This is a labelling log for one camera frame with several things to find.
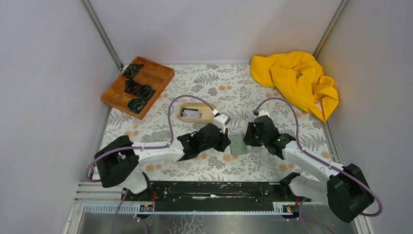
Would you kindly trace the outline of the green card holder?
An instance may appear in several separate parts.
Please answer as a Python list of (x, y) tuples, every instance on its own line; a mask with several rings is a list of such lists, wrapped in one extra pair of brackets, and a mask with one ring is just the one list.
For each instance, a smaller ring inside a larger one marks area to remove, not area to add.
[(230, 152), (233, 156), (248, 154), (248, 148), (244, 142), (244, 133), (230, 134), (228, 137), (230, 140)]

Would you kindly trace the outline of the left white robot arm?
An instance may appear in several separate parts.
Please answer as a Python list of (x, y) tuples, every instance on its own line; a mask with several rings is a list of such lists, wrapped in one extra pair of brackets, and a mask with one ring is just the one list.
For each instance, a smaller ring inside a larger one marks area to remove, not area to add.
[(97, 168), (104, 188), (121, 186), (139, 200), (151, 194), (150, 181), (139, 165), (159, 161), (186, 161), (209, 149), (224, 152), (230, 145), (228, 124), (230, 117), (217, 113), (211, 123), (200, 130), (178, 136), (172, 143), (133, 143), (127, 135), (120, 136), (94, 155), (92, 164)]

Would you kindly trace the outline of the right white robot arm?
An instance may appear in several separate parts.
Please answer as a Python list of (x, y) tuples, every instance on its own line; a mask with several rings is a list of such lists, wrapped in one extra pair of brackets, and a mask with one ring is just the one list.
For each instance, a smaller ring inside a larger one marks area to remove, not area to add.
[(244, 142), (264, 147), (269, 154), (301, 167), (314, 176), (308, 179), (290, 173), (280, 181), (279, 193), (287, 201), (296, 196), (327, 205), (341, 221), (350, 223), (375, 201), (361, 169), (344, 166), (323, 157), (311, 158), (310, 150), (299, 147), (294, 136), (280, 133), (266, 110), (255, 110), (256, 118), (247, 127)]

